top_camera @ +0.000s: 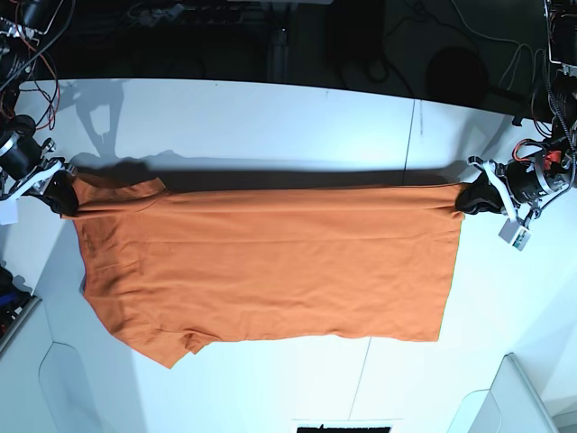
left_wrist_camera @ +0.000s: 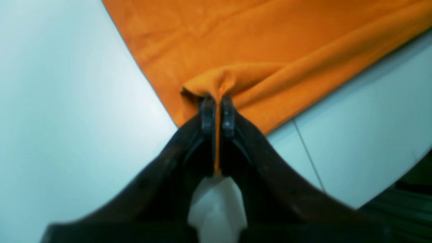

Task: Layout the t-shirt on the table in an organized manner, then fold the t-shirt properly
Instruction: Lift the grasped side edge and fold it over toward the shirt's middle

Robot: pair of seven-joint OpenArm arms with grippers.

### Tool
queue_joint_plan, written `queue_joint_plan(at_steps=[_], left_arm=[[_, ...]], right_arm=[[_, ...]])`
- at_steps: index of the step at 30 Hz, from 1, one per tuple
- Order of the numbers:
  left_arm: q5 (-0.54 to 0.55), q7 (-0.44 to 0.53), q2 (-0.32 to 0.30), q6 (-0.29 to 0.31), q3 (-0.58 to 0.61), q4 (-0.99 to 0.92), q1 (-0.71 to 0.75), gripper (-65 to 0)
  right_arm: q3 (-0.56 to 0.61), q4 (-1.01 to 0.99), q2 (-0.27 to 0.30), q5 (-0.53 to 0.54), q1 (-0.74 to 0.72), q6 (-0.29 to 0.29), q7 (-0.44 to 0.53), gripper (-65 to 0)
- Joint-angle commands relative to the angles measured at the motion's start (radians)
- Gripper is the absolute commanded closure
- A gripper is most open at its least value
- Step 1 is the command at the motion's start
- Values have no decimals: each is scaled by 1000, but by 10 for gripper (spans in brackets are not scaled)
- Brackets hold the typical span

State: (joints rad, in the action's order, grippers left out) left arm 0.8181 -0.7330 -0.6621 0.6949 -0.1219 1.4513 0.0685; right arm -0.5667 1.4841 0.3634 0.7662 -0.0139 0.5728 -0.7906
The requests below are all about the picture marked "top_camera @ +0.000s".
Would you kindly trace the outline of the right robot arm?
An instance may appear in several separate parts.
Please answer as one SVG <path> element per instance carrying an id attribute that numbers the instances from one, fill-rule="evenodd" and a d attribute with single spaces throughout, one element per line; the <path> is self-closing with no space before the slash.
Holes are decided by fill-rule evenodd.
<path id="1" fill-rule="evenodd" d="M 62 217 L 78 210 L 73 189 L 76 168 L 54 156 L 50 131 L 60 107 L 60 81 L 49 48 L 64 34 L 76 10 L 75 1 L 3 1 L 1 3 L 1 223 L 17 219 L 17 200 L 37 198 Z M 18 114 L 22 93 L 36 92 L 47 103 L 36 120 Z"/>

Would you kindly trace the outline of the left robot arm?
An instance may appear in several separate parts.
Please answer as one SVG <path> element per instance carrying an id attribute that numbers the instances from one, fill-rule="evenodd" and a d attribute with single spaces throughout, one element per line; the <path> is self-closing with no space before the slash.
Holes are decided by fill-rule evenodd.
<path id="1" fill-rule="evenodd" d="M 470 157 L 481 174 L 455 201 L 465 214 L 503 214 L 528 226 L 576 186 L 576 3 L 545 1 L 544 16 L 547 42 L 533 55 L 527 100 L 541 139 L 518 142 L 507 163 Z M 518 219 L 523 205 L 530 210 Z"/>

